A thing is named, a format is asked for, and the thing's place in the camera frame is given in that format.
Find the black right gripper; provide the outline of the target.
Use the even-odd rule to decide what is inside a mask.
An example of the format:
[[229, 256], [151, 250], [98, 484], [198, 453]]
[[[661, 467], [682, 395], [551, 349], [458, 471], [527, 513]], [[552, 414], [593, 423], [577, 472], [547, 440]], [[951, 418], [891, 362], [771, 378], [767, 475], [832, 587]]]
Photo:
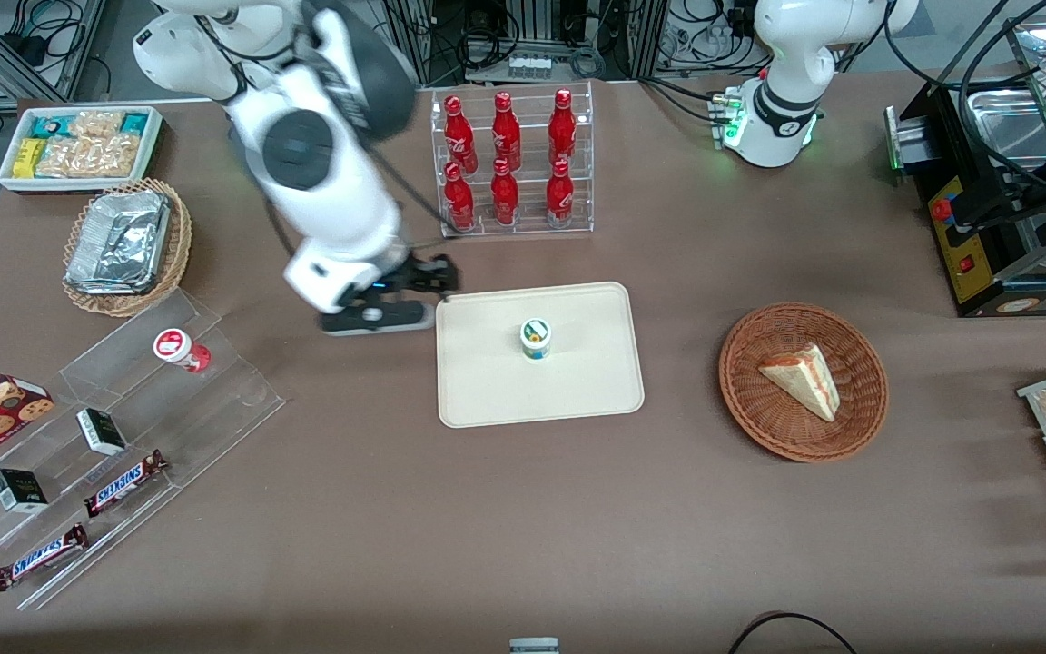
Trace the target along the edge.
[[448, 255], [419, 258], [411, 255], [395, 270], [381, 277], [369, 289], [353, 294], [346, 311], [356, 314], [425, 314], [423, 301], [404, 298], [406, 292], [430, 292], [439, 297], [459, 291], [461, 278]]

